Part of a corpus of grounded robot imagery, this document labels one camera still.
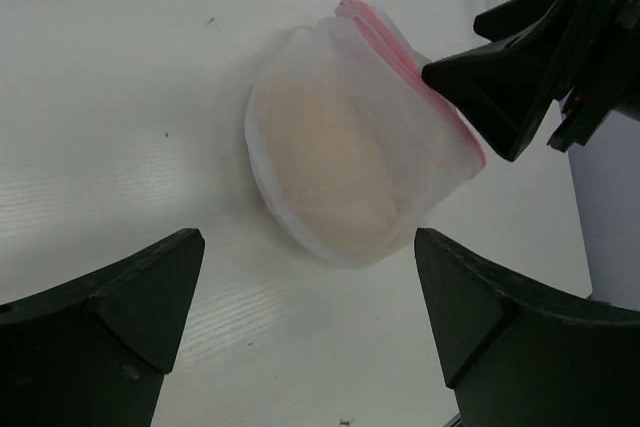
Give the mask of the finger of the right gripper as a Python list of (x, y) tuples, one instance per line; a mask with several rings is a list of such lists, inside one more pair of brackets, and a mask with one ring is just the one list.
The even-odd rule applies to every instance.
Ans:
[(549, 64), (536, 41), (547, 33), (536, 19), (485, 12), (473, 24), (488, 43), (427, 64), (422, 80), (449, 100), (497, 155), (515, 161), (541, 123), (537, 94)]
[(475, 17), (473, 30), (480, 37), (497, 42), (513, 36), (541, 20), (563, 0), (509, 0)]

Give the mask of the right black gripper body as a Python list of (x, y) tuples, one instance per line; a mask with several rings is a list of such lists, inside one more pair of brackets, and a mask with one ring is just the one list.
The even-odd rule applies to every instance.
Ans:
[(586, 145), (612, 112), (639, 119), (639, 0), (574, 0), (584, 21), (566, 31), (574, 42), (553, 97), (563, 121), (548, 145)]

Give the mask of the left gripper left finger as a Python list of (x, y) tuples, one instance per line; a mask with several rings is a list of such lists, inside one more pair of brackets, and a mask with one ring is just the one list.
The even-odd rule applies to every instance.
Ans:
[(182, 229), (2, 305), (2, 425), (150, 425), (204, 251), (200, 231)]

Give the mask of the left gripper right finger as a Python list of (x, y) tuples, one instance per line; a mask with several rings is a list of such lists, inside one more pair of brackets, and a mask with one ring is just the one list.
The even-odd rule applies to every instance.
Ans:
[(491, 262), (434, 229), (414, 252), (456, 426), (635, 426), (639, 315)]

